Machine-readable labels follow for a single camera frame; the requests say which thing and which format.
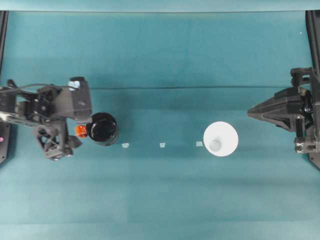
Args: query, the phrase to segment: orange cap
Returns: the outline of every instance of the orange cap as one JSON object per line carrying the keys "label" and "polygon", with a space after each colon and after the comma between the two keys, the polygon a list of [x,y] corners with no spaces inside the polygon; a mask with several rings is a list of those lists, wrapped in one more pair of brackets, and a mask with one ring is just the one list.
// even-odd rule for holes
{"label": "orange cap", "polygon": [[87,128],[84,125],[78,125],[74,128],[75,135],[79,138],[86,138],[88,137]]}

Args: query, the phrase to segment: black mug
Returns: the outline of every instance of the black mug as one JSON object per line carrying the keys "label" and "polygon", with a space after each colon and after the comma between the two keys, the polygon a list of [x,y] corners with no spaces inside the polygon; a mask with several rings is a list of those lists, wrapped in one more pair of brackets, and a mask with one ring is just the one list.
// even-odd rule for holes
{"label": "black mug", "polygon": [[118,124],[115,118],[106,112],[98,112],[91,116],[86,125],[88,136],[101,146],[110,146],[118,139]]}

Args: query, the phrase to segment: small white piece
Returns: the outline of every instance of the small white piece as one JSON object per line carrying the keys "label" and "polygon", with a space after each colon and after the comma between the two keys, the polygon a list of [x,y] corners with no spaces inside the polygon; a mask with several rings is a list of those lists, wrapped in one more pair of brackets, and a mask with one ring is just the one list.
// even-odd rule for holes
{"label": "small white piece", "polygon": [[196,147],[203,147],[204,145],[203,145],[202,141],[196,141],[195,146]]}
{"label": "small white piece", "polygon": [[130,145],[130,144],[127,143],[127,142],[126,142],[126,143],[122,143],[122,147],[123,147],[124,149],[127,149],[127,148],[129,147],[129,145]]}

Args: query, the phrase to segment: teal cloth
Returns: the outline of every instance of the teal cloth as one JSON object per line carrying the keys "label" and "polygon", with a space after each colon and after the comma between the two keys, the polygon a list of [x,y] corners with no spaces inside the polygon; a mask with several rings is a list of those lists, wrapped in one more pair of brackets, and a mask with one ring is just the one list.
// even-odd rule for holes
{"label": "teal cloth", "polygon": [[320,9],[318,0],[1,0],[1,10],[52,12],[270,12]]}
{"label": "teal cloth", "polygon": [[[14,129],[0,239],[318,239],[319,171],[293,133],[247,117],[311,64],[299,11],[12,12],[1,83],[85,76],[93,111],[113,114],[120,134],[52,162],[31,128]],[[196,147],[215,121],[238,132],[228,157]]]}

